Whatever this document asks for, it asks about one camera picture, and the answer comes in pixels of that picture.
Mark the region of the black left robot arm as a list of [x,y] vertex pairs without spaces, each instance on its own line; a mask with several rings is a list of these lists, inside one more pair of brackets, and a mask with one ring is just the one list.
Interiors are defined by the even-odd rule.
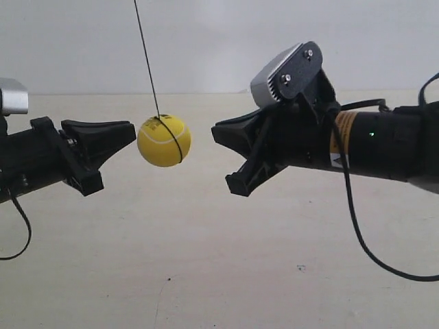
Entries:
[[1,201],[64,182],[83,196],[103,189],[100,167],[136,139],[129,121],[86,123],[64,120],[57,130],[49,117],[8,134],[1,119]]

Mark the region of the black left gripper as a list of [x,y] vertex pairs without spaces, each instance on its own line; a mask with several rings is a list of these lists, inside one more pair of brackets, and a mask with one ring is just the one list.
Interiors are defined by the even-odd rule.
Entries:
[[104,188],[98,169],[136,140],[136,130],[129,121],[64,120],[61,134],[49,117],[32,119],[30,125],[49,144],[64,181],[85,197]]

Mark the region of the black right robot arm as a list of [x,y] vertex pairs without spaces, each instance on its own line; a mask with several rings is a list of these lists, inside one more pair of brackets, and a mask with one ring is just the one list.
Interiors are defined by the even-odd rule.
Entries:
[[337,102],[279,103],[216,123],[216,143],[244,157],[226,176],[248,196],[288,167],[343,172],[438,192],[438,106],[367,112]]

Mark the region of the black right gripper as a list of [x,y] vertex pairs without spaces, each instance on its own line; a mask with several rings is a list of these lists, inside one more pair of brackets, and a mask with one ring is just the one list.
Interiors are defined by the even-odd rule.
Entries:
[[213,140],[245,158],[226,176],[229,191],[248,197],[289,166],[327,169],[337,114],[337,101],[310,108],[293,102],[217,122],[211,128]]

